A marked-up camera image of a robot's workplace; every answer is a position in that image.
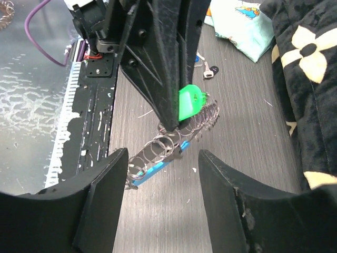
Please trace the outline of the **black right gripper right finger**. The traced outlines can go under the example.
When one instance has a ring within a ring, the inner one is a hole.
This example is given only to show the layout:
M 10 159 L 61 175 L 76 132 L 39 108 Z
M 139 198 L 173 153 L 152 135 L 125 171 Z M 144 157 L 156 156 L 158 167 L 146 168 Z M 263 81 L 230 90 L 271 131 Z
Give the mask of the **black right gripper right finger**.
M 198 163 L 213 252 L 336 252 L 336 185 L 293 194 L 208 150 Z

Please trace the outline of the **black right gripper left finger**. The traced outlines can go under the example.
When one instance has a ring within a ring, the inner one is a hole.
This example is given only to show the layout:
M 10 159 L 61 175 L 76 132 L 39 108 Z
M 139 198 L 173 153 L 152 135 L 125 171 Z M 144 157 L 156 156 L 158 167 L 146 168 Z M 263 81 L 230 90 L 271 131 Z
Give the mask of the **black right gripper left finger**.
M 1 193 L 1 252 L 112 252 L 127 165 L 121 148 L 36 194 Z

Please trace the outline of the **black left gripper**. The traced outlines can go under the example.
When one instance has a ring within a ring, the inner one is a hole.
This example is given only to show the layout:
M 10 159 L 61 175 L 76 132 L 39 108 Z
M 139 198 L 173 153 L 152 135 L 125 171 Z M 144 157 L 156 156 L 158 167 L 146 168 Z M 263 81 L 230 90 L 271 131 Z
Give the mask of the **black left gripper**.
M 120 46 L 124 75 L 172 131 L 179 124 L 179 84 L 192 83 L 209 5 L 210 0 L 71 1 L 71 15 L 92 53 Z

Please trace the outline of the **blue tagged key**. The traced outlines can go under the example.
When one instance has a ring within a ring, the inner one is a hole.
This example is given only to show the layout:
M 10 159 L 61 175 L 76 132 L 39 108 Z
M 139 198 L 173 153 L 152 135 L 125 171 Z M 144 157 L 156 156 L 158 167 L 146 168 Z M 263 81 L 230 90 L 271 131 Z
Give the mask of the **blue tagged key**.
M 196 53 L 194 67 L 202 67 L 205 62 L 205 57 L 203 57 L 199 52 Z

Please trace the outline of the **black headed silver key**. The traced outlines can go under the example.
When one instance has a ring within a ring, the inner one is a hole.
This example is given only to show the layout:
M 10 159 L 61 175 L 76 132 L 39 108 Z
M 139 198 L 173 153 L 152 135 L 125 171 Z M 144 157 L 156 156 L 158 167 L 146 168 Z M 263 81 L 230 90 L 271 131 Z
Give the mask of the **black headed silver key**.
M 203 73 L 203 78 L 206 80 L 212 79 L 219 72 L 219 68 L 215 65 L 209 67 L 208 62 L 204 62 L 204 65 L 205 71 Z

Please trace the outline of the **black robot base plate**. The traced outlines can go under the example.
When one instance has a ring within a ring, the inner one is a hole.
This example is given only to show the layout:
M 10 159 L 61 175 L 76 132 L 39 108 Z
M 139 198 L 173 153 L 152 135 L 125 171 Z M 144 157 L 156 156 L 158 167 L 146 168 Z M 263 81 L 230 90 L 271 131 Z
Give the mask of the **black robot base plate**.
M 112 55 L 81 63 L 58 178 L 65 181 L 108 156 L 118 64 Z

